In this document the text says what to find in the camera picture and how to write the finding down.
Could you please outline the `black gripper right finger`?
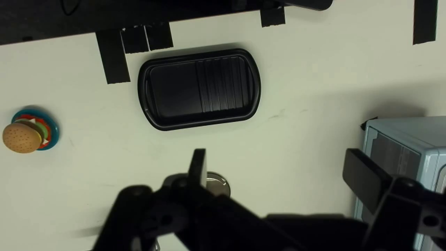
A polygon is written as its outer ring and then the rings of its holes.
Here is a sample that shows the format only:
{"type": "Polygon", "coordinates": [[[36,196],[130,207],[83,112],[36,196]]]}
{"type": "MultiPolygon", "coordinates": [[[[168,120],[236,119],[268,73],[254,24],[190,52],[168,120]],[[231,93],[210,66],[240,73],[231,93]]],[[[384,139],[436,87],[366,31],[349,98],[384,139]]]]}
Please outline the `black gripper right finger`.
{"type": "Polygon", "coordinates": [[[369,212],[374,212],[391,178],[360,150],[348,148],[344,157],[342,180],[369,212]]]}

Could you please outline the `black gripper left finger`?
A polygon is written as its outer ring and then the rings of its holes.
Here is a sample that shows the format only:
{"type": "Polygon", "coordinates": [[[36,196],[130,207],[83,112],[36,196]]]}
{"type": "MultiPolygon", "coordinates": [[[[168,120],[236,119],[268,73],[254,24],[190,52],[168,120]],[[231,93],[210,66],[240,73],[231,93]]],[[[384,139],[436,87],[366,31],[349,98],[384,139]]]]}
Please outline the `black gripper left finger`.
{"type": "Polygon", "coordinates": [[[206,186],[206,151],[197,148],[192,154],[192,160],[187,169],[187,182],[194,186],[206,186]]]}

